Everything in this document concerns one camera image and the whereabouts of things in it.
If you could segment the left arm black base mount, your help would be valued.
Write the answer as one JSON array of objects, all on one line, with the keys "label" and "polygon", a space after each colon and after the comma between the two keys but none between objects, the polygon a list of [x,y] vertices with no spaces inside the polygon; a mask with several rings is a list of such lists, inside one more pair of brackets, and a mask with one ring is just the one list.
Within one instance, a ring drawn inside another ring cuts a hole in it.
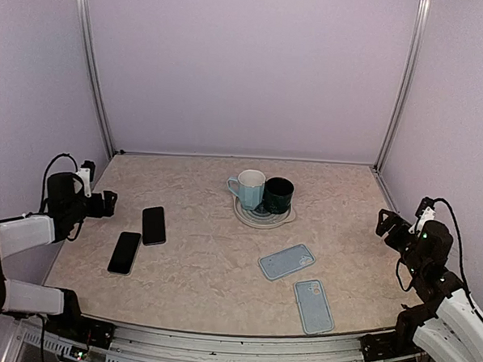
[{"label": "left arm black base mount", "polygon": [[102,322],[89,317],[66,317],[48,315],[46,330],[87,347],[98,347],[108,350],[116,327],[111,322]]}]

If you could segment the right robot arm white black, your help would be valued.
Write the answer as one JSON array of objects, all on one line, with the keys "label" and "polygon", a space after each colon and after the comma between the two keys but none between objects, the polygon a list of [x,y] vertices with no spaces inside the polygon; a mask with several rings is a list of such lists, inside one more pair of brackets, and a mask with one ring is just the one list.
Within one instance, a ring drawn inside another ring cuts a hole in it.
[{"label": "right robot arm white black", "polygon": [[394,331],[362,339],[364,358],[383,359],[422,349],[435,362],[483,362],[483,318],[465,284],[445,267],[453,243],[449,229],[427,220],[419,232],[393,211],[380,210],[376,234],[400,254],[409,286],[421,303],[402,310]]}]

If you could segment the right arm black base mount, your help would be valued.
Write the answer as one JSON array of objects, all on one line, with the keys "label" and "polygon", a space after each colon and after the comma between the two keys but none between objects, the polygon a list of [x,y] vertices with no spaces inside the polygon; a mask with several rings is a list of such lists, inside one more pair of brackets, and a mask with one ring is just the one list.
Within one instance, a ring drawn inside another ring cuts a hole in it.
[{"label": "right arm black base mount", "polygon": [[366,334],[359,339],[359,342],[365,362],[395,359],[417,354],[421,351],[413,344],[398,347],[396,333],[392,331],[381,334]]}]

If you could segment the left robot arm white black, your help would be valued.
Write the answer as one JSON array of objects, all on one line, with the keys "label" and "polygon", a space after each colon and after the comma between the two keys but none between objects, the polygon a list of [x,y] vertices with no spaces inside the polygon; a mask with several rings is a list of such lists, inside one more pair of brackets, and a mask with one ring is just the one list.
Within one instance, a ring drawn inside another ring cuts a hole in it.
[{"label": "left robot arm white black", "polygon": [[2,261],[38,246],[73,241],[70,234],[78,235],[85,219],[113,216],[118,195],[111,190],[92,192],[86,168],[77,173],[54,173],[46,178],[44,187],[46,198],[37,213],[0,220],[0,314],[41,314],[76,339],[88,331],[76,293],[8,279]]}]

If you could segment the purple edged black phone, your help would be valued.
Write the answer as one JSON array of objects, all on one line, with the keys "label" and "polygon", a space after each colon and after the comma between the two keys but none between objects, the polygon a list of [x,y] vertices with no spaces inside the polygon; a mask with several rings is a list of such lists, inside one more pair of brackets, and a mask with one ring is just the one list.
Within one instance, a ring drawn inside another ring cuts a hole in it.
[{"label": "purple edged black phone", "polygon": [[167,241],[164,209],[145,208],[142,211],[142,243],[146,246],[160,245]]}]

